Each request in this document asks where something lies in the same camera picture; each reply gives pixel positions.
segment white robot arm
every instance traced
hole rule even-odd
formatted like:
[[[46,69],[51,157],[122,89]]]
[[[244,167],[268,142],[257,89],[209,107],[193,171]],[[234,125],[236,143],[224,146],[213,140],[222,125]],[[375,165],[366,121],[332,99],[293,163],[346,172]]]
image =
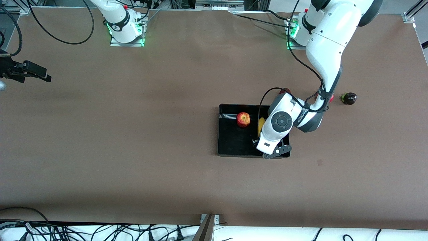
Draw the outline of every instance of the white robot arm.
[[[262,127],[258,150],[269,158],[279,156],[282,153],[277,145],[293,126],[303,132],[319,127],[342,73],[340,62],[346,45],[358,26],[368,24],[377,15],[381,4],[379,0],[312,0],[307,13],[297,16],[298,24],[290,37],[306,47],[306,56],[323,84],[311,105],[288,93],[277,96]]]
[[[140,36],[142,31],[141,13],[115,1],[90,0],[106,19],[113,38],[121,43],[129,43]]]

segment apple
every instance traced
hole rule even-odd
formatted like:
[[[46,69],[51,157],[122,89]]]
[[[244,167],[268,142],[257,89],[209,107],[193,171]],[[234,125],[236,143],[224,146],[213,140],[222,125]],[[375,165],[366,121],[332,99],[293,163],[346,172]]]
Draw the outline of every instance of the apple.
[[[279,92],[279,94],[282,94],[282,93],[285,93],[285,92],[287,92],[287,93],[291,93],[291,91],[290,91],[288,88],[285,88],[285,89],[281,90],[281,91]]]
[[[239,127],[247,127],[250,124],[250,115],[245,112],[241,112],[236,116],[236,122]]]

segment power cord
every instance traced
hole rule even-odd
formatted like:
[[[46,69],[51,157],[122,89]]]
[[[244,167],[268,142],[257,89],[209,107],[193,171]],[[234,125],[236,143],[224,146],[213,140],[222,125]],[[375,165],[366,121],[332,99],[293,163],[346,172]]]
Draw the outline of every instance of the power cord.
[[[382,229],[379,229],[379,231],[376,233],[376,237],[374,238],[374,241],[377,241],[377,237],[379,236],[381,231],[382,231]]]
[[[35,20],[35,21],[36,21],[36,23],[37,23],[37,24],[38,24],[38,25],[43,29],[43,31],[44,31],[45,33],[47,33],[49,36],[51,36],[52,38],[54,38],[54,39],[56,39],[56,40],[58,40],[58,41],[60,41],[60,42],[62,42],[62,43],[70,44],[70,45],[78,45],[78,44],[83,44],[83,43],[85,43],[86,41],[88,41],[88,40],[92,37],[92,34],[94,33],[94,27],[95,27],[94,16],[92,15],[91,9],[89,8],[89,6],[88,6],[88,4],[86,3],[86,1],[85,1],[85,0],[82,0],[82,1],[83,1],[83,3],[85,4],[86,8],[88,9],[89,14],[91,15],[91,20],[92,20],[92,29],[91,29],[91,33],[89,34],[89,36],[88,36],[85,40],[80,41],[80,42],[67,42],[67,41],[61,40],[61,39],[59,39],[59,38],[55,37],[54,35],[52,35],[49,31],[47,31],[47,30],[45,29],[45,27],[44,27],[44,26],[39,22],[39,20],[37,19],[36,15],[34,14],[33,8],[31,7],[30,0],[27,0],[27,3],[28,3],[28,8],[30,9],[31,15],[33,15],[34,20]]]
[[[317,241],[318,235],[320,235],[321,230],[322,230],[322,228],[318,229],[318,232],[317,232],[317,234],[315,235],[315,238],[314,238],[314,239],[312,239],[312,241]]]
[[[350,239],[351,239],[351,241],[354,241],[354,239],[353,239],[350,235],[348,235],[348,234],[343,235],[343,236],[342,236],[342,240],[343,240],[343,241],[346,241],[346,239],[345,239],[346,237],[350,238]]]
[[[153,238],[152,229],[150,226],[149,226],[149,241],[155,241],[155,239]]]
[[[22,237],[19,239],[19,241],[25,241],[27,238],[28,233],[25,232],[24,235],[22,235]]]
[[[299,2],[300,2],[300,0],[297,0],[297,2],[296,2],[296,5],[294,6],[294,8],[293,8],[293,12],[291,13],[291,16],[290,16],[290,20],[288,21],[288,25],[290,26],[291,25],[291,21],[292,21],[292,19],[293,19],[293,15],[294,15],[294,12],[296,12],[296,8],[297,8],[297,5],[299,4]],[[274,14],[275,15],[275,17],[277,17],[277,18],[280,18],[280,19],[282,19],[282,20],[284,20],[284,18],[282,18],[282,17],[279,17],[277,14]],[[305,66],[306,68],[308,68],[310,71],[312,71],[317,77],[318,77],[318,79],[320,80],[320,82],[321,82],[321,85],[322,85],[322,87],[324,88],[324,90],[326,91],[326,89],[325,89],[325,85],[324,85],[324,82],[323,82],[323,80],[322,80],[322,78],[321,78],[321,76],[313,69],[313,68],[311,68],[311,67],[309,67],[307,64],[305,64],[305,63],[303,63],[299,58],[297,58],[297,56],[293,53],[293,50],[291,49],[291,46],[290,46],[290,31],[287,31],[287,45],[288,45],[288,48],[290,49],[290,53],[293,55],[293,57],[299,62],[299,63],[301,63],[303,66]]]
[[[200,226],[200,225],[198,225],[198,224],[196,224],[196,225],[188,225],[188,226],[181,227],[180,229],[186,229],[186,228],[190,228],[190,227],[198,227],[198,226]],[[162,239],[164,239],[164,238],[168,239],[169,235],[171,235],[171,234],[175,233],[176,231],[178,231],[178,229],[175,229],[175,230],[173,230],[173,231],[171,231],[171,232],[167,233],[166,235],[164,235],[163,237],[161,237],[158,241],[161,241],[161,240],[162,240]]]
[[[181,233],[181,228],[180,226],[177,224],[177,241],[182,241],[184,240],[183,234]]]
[[[270,13],[271,13],[271,14],[273,14],[275,17],[277,17],[277,18],[279,18],[279,19],[281,19],[281,20],[287,20],[287,18],[283,18],[283,17],[279,16],[278,14],[276,14],[276,12],[274,12],[274,11],[272,11],[272,10],[268,10],[268,9],[266,9],[266,10],[263,10],[262,12],[270,12]]]
[[[238,14],[236,14],[236,16],[241,17],[241,18],[251,19],[251,20],[254,20],[254,21],[258,21],[258,22],[262,22],[262,23],[265,23],[265,24],[271,24],[271,25],[280,26],[280,27],[287,27],[287,26],[282,25],[282,24],[275,24],[275,23],[263,21],[263,20],[260,20],[260,19],[255,19],[255,18],[250,18],[250,17],[247,17],[247,16],[238,15]]]
[[[379,229],[379,231],[376,233],[376,236],[374,238],[374,241],[377,241],[377,237],[379,236],[380,232],[382,231],[382,229]],[[348,237],[351,239],[351,241],[354,241],[354,239],[349,235],[349,234],[345,234],[342,236],[342,240],[343,241],[347,241],[345,238]]]
[[[12,56],[19,54],[19,52],[21,52],[21,50],[22,50],[22,33],[21,33],[21,29],[19,28],[18,22],[16,22],[16,20],[13,18],[13,16],[3,7],[3,5],[1,3],[0,3],[0,9],[2,9],[6,13],[6,15],[12,20],[13,24],[16,27],[16,30],[18,31],[19,46],[18,46],[18,50],[16,50],[15,53],[10,54],[10,56],[12,57]],[[1,45],[3,45],[3,43],[5,41],[3,33],[2,33],[2,39],[3,39],[3,41],[1,43]]]

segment white cable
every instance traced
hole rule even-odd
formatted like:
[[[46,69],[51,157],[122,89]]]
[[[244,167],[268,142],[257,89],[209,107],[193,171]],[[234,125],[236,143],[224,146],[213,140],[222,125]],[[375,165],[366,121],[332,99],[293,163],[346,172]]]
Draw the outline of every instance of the white cable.
[[[181,9],[184,9],[181,5],[179,5],[175,0],[172,0],[176,5],[177,5],[177,7],[179,7],[179,8],[181,8]]]
[[[153,15],[153,16],[151,16],[148,20],[147,20],[147,23],[149,23],[150,22],[150,20],[154,17],[154,16],[156,16],[156,14],[158,14],[158,12],[160,12],[161,10],[157,10],[156,11],[156,13]]]

